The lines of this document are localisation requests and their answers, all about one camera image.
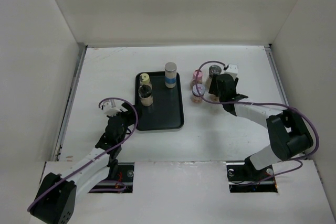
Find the grey grinder top bottle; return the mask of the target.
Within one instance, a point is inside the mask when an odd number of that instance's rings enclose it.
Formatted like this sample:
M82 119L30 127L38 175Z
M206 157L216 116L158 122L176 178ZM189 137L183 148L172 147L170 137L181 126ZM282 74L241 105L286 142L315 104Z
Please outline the grey grinder top bottle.
M218 65L211 65L209 67L208 76L207 76L207 79L206 79L206 82L205 82L205 86L206 86L207 89L210 88L213 77L221 74L221 72L222 72L222 69Z

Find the black grinder top bottle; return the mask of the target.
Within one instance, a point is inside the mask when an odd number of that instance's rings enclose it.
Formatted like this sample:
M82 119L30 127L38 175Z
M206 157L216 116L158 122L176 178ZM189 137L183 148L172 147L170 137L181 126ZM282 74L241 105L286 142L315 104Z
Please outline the black grinder top bottle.
M138 88L138 95L143 106L149 107L153 104L152 88L143 84Z

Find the pink cap spice bottle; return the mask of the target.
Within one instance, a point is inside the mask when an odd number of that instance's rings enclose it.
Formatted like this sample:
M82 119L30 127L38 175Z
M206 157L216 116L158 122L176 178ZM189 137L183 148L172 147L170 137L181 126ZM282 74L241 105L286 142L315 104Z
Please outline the pink cap spice bottle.
M196 84L202 84L203 83L203 73L201 70L195 70L193 72L192 79L190 81L190 87L191 89L196 85Z

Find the red label jar white lid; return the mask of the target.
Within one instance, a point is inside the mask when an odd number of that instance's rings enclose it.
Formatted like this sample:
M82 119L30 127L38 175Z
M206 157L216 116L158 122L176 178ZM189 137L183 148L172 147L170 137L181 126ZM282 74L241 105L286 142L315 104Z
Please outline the red label jar white lid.
M203 101L202 97L205 94L205 87L202 84L193 85L191 101L194 103L201 103Z

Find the yellow cap spice bottle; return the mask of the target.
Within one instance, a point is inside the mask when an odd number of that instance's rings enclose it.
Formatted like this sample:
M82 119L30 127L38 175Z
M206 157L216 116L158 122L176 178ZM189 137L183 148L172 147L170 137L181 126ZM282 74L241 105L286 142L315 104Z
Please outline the yellow cap spice bottle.
M147 85L149 87L152 87L152 83L151 83L150 76L148 73L141 73L139 77L139 82L141 86Z

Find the blue label silver cap bottle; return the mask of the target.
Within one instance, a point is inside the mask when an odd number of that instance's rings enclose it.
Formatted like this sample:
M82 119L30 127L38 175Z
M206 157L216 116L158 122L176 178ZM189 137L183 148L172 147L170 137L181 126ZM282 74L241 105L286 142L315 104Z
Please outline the blue label silver cap bottle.
M177 66L173 62L165 64L165 85L167 88L174 88L176 86L176 71Z

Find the black cap small pepper bottle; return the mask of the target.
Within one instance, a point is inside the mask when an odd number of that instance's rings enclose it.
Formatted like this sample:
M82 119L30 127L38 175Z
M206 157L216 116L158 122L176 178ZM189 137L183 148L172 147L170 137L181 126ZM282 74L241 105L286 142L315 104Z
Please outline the black cap small pepper bottle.
M210 94L209 95L209 98L212 102L219 102L219 97L217 97L216 95L214 94Z

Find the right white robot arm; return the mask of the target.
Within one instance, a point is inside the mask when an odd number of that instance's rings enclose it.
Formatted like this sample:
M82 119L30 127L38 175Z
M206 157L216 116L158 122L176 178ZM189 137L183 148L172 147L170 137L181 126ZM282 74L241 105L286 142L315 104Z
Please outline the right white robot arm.
M244 175L251 180L257 179L264 168L283 161L313 146L313 138L295 109L283 104L284 109L257 105L248 100L248 96L236 91L238 79L225 73L216 76L209 93L219 98L224 110L234 116L248 119L263 126L268 131L269 145L244 160Z

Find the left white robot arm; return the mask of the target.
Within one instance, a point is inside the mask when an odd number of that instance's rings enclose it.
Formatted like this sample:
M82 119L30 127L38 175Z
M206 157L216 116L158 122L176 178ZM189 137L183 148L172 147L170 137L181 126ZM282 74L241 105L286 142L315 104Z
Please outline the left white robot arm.
M130 138L142 115L139 105L122 100L123 110L108 117L108 124L90 153L61 174L49 173L42 180L27 211L44 223L68 223L76 198L91 191L103 179L113 181L118 175L117 156Z

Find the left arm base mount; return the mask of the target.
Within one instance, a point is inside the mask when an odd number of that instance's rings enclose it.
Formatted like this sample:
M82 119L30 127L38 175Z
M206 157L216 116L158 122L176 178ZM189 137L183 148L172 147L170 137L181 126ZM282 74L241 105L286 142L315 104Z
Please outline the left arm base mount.
M133 193L135 163L120 163L117 159L109 165L108 176L94 186L89 193Z

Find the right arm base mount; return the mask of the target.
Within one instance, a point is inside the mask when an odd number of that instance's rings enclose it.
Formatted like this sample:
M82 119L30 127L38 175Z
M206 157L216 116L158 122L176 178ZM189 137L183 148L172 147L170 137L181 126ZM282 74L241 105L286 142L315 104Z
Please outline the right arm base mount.
M277 193L273 167L255 170L244 162L226 163L229 191L231 193Z

